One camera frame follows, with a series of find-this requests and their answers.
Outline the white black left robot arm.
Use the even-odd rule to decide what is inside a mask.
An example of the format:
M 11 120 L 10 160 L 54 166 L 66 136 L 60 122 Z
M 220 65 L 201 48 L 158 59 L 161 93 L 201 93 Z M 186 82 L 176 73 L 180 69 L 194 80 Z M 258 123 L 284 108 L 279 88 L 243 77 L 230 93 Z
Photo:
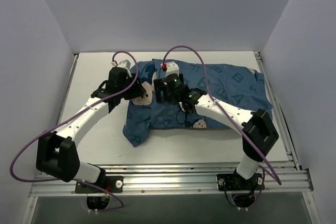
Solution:
M 130 68 L 118 65 L 111 68 L 108 79 L 99 85 L 78 111 L 78 115 L 38 140 L 36 168 L 64 182 L 85 181 L 94 192 L 106 185 L 104 169 L 80 161 L 77 147 L 85 135 L 121 100 L 145 95 L 145 89 Z

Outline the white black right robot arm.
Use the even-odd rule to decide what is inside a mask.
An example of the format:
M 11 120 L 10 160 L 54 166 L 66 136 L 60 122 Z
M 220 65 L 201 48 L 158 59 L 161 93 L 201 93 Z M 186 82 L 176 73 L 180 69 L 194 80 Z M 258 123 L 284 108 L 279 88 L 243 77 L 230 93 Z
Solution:
M 177 105 L 186 114 L 205 116 L 241 134 L 244 155 L 233 175 L 233 182 L 238 188 L 246 188 L 279 139 L 270 115 L 262 109 L 255 112 L 238 108 L 198 88 L 190 89 L 180 79 L 182 76 L 173 73 L 154 80 L 156 101 Z

